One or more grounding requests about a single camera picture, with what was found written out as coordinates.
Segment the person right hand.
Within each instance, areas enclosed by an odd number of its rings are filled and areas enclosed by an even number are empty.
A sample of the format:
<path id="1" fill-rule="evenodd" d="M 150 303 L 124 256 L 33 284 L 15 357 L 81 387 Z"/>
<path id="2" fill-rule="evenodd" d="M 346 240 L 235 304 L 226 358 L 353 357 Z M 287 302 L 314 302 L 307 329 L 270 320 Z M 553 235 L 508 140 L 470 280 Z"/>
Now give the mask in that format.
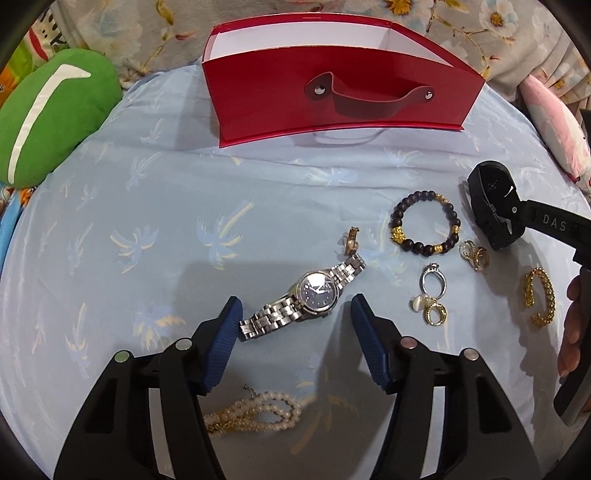
<path id="1" fill-rule="evenodd" d="M 567 298 L 571 304 L 565 317 L 563 340 L 558 355 L 557 370 L 560 378 L 566 378 L 580 362 L 580 344 L 585 330 L 581 292 L 581 278 L 576 276 L 567 289 Z"/>

